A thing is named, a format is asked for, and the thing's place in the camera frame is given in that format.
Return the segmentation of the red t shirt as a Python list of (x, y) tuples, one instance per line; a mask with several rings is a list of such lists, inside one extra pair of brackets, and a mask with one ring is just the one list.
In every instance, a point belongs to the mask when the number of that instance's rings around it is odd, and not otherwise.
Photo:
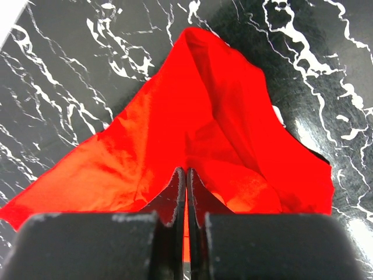
[(330, 214), (330, 165), (282, 126), (263, 72), (213, 33), (185, 29), (164, 65), (111, 125), (1, 208), (34, 214), (136, 212), (175, 168), (194, 168), (229, 209)]

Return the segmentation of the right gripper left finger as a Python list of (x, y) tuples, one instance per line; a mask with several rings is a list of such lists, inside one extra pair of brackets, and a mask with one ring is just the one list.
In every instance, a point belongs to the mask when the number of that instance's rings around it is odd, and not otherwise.
[(135, 213), (44, 213), (16, 235), (2, 279), (182, 279), (185, 173)]

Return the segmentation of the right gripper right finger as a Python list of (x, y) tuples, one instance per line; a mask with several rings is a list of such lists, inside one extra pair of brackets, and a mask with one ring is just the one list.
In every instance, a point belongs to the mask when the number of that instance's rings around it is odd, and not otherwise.
[(234, 213), (186, 175), (192, 279), (371, 279), (348, 227), (321, 214)]

